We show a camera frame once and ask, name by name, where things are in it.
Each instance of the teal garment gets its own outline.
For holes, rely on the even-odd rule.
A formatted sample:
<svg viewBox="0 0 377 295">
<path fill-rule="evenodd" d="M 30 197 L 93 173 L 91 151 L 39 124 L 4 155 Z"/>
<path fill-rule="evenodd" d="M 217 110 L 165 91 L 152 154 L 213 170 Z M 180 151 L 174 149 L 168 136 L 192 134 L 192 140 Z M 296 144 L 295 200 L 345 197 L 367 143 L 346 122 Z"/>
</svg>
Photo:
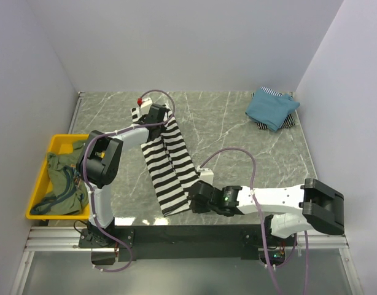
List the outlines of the teal garment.
<svg viewBox="0 0 377 295">
<path fill-rule="evenodd" d="M 277 131 L 289 114 L 294 112 L 300 103 L 293 100 L 288 94 L 276 96 L 258 89 L 255 92 L 246 115 L 254 122 L 261 122 L 272 131 Z"/>
<path fill-rule="evenodd" d="M 88 194 L 84 182 L 75 166 L 85 141 L 72 144 L 70 154 L 47 154 L 48 175 L 53 189 L 35 205 L 33 215 L 77 215 L 88 204 Z"/>
</svg>

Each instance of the stack of folded clothes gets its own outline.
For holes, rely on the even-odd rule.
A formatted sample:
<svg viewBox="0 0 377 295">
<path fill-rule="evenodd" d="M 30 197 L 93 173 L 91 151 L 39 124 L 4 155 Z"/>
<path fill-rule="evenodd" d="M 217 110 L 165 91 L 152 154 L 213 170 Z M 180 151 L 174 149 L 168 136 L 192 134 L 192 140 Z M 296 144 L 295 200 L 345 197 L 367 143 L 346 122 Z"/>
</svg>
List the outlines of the stack of folded clothes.
<svg viewBox="0 0 377 295">
<path fill-rule="evenodd" d="M 246 115 L 257 123 L 259 129 L 269 128 L 275 132 L 295 125 L 291 113 L 299 106 L 300 103 L 294 101 L 289 94 L 262 87 L 252 94 Z"/>
</svg>

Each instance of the clothing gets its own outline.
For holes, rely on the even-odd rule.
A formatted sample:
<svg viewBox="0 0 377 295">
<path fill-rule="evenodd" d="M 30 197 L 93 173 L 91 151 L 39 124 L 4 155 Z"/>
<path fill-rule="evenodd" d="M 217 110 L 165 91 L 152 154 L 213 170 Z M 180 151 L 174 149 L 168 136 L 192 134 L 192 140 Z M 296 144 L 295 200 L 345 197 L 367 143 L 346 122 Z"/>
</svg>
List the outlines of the clothing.
<svg viewBox="0 0 377 295">
<path fill-rule="evenodd" d="M 268 94 L 271 94 L 271 95 L 276 95 L 276 96 L 281 96 L 282 94 L 279 93 L 279 92 L 276 92 L 270 88 L 266 88 L 266 87 L 262 87 L 261 88 L 263 91 L 265 91 L 266 93 Z M 261 123 L 261 122 L 257 122 L 257 126 L 258 126 L 258 129 L 261 129 L 261 130 L 266 130 L 268 129 L 268 126 L 264 123 Z M 290 127 L 293 127 L 295 126 L 295 120 L 293 119 L 292 117 L 292 114 L 289 114 L 287 116 L 287 118 L 284 120 L 284 122 L 282 123 L 282 125 L 280 126 L 280 129 L 282 128 L 290 128 Z"/>
<path fill-rule="evenodd" d="M 88 194 L 75 166 L 85 141 L 72 144 L 70 154 L 47 154 L 48 175 L 53 189 L 35 205 L 33 215 L 75 215 L 82 212 L 88 204 Z"/>
<path fill-rule="evenodd" d="M 246 114 L 254 122 L 263 123 L 275 132 L 287 116 L 300 106 L 300 103 L 294 101 L 288 94 L 271 93 L 274 92 L 265 87 L 258 89 L 247 107 Z"/>
<path fill-rule="evenodd" d="M 167 105 L 165 120 L 172 114 Z M 132 109 L 133 122 L 139 117 Z M 199 179 L 175 118 L 165 125 L 161 135 L 141 145 L 163 216 L 189 210 L 188 192 Z"/>
</svg>

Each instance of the table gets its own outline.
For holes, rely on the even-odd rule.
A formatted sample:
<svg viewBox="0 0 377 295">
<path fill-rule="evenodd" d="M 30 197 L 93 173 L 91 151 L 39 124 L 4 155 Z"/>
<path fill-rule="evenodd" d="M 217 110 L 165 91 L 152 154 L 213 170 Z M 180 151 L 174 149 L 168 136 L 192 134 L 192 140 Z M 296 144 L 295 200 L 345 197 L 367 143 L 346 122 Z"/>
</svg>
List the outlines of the table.
<svg viewBox="0 0 377 295">
<path fill-rule="evenodd" d="M 86 92 L 73 120 L 73 133 L 92 130 L 108 132 L 131 124 L 131 108 L 141 92 Z M 305 136 L 297 114 L 296 126 L 271 132 L 259 130 L 246 115 L 251 92 L 169 92 L 176 102 L 176 120 L 194 165 L 200 165 L 213 152 L 225 147 L 241 147 L 257 161 L 255 187 L 287 187 L 315 178 Z M 168 99 L 151 93 L 159 104 Z M 224 152 L 208 163 L 214 172 L 214 185 L 248 186 L 252 164 L 238 151 Z M 202 225 L 258 224 L 256 213 L 232 218 L 215 213 L 191 211 L 168 216 L 161 214 L 150 175 L 140 147 L 122 154 L 117 177 L 112 183 L 112 210 L 118 225 Z"/>
</svg>

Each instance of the black wire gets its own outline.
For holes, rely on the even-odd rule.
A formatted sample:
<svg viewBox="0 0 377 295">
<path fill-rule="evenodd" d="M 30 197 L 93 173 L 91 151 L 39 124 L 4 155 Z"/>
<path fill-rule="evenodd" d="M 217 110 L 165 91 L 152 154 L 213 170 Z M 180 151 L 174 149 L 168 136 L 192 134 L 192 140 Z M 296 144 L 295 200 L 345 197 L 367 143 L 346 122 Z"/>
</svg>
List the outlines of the black wire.
<svg viewBox="0 0 377 295">
<path fill-rule="evenodd" d="M 74 221 L 74 225 L 73 225 L 73 226 L 74 226 L 74 229 L 75 229 L 76 231 L 78 231 L 78 233 L 81 233 L 81 231 L 80 231 L 79 229 L 76 228 L 76 223 L 77 223 L 78 221 L 81 222 L 81 223 L 83 223 L 83 224 L 85 224 L 86 226 L 87 226 L 87 224 L 86 224 L 86 222 L 84 222 L 84 221 L 82 221 L 82 220 L 75 220 L 75 221 Z"/>
</svg>

